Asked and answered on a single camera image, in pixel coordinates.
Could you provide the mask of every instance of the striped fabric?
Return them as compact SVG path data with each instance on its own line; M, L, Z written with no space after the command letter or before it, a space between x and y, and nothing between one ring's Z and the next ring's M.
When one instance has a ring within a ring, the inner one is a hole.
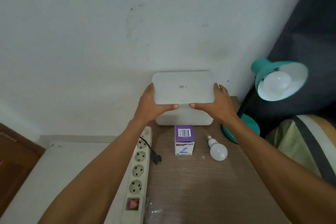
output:
M315 115L293 116L281 122L265 139L336 186L336 122Z

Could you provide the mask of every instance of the purple and white box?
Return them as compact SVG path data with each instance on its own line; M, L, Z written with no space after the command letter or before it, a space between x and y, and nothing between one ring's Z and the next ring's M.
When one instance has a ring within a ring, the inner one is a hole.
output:
M175 155L191 155L195 144L192 125L175 126Z

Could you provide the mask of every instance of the black power cord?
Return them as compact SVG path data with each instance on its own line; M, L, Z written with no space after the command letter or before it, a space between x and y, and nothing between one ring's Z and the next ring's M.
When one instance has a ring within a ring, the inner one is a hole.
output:
M162 159L161 159L161 156L158 155L158 154L156 154L156 152L151 148L151 146L149 145L149 143L147 143L147 141L146 141L144 138L142 138L141 136L140 136L140 138L141 138L141 139L148 145L150 151L153 153L153 155L154 155L154 157L153 157L153 161L154 161L154 163L155 163L157 166L159 166L159 165L158 165L158 162L161 162L161 164L163 164Z

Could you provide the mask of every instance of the teal desk lamp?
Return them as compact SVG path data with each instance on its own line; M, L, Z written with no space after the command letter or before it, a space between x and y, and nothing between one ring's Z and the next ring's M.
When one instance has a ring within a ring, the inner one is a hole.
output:
M244 114L254 91L256 90L259 97L266 101L279 101L288 98L305 84L308 79L308 68L294 61L271 62L261 58L252 63L251 70L256 75L255 84L247 93L237 115L259 135L260 128L256 121ZM221 127L225 136L237 143L229 130L223 125Z

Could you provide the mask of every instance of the light bulb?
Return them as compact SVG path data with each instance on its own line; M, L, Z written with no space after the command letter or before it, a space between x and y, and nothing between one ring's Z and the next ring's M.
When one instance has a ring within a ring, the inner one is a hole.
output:
M264 79L264 86L267 90L281 93L284 92L290 83L292 82L292 78L288 73L282 71L276 71L269 73Z
M222 161L228 156L227 148L219 144L212 136L207 136L208 145L210 147L210 155L214 160Z

